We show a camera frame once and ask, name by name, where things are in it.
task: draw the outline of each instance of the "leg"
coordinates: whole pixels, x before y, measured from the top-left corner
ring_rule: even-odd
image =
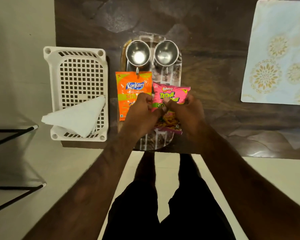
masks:
[[[155,182],[155,153],[145,152],[134,181],[111,206],[103,240],[157,238],[160,223]]]
[[[207,239],[235,239],[226,216],[189,154],[180,154],[179,182],[179,188],[169,200],[170,214],[161,222],[162,237],[204,235]]]

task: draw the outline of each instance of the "stainless steel cup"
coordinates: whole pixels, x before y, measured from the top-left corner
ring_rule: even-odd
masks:
[[[155,63],[165,67],[165,73],[168,75],[168,67],[176,63],[179,57],[177,45],[170,40],[163,40],[157,44],[154,49]]]
[[[126,48],[126,57],[128,62],[136,67],[138,75],[139,68],[144,67],[150,60],[150,48],[144,41],[132,41]]]

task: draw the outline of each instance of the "white floral placemat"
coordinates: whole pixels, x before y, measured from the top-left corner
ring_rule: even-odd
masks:
[[[300,1],[257,2],[241,101],[300,105]]]

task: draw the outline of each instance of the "dark wood table top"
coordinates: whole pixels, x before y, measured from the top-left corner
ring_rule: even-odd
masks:
[[[182,51],[181,85],[190,86],[206,120],[242,156],[300,159],[300,105],[240,101],[258,0],[55,0],[56,45],[102,48],[109,65],[110,140],[117,134],[115,72],[124,43],[145,32]],[[64,147],[105,143],[63,141]],[[161,152],[198,153],[182,135]]]

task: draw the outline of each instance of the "snack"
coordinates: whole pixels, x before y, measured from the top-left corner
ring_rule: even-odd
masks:
[[[130,106],[136,101],[137,96],[145,92],[151,95],[152,72],[116,72],[119,121],[124,121]]]
[[[164,106],[163,98],[170,98],[178,104],[183,104],[190,91],[190,87],[176,87],[153,82],[153,90],[152,111]],[[179,120],[176,118],[175,113],[170,110],[164,116],[160,117],[155,127],[164,131],[182,133]]]

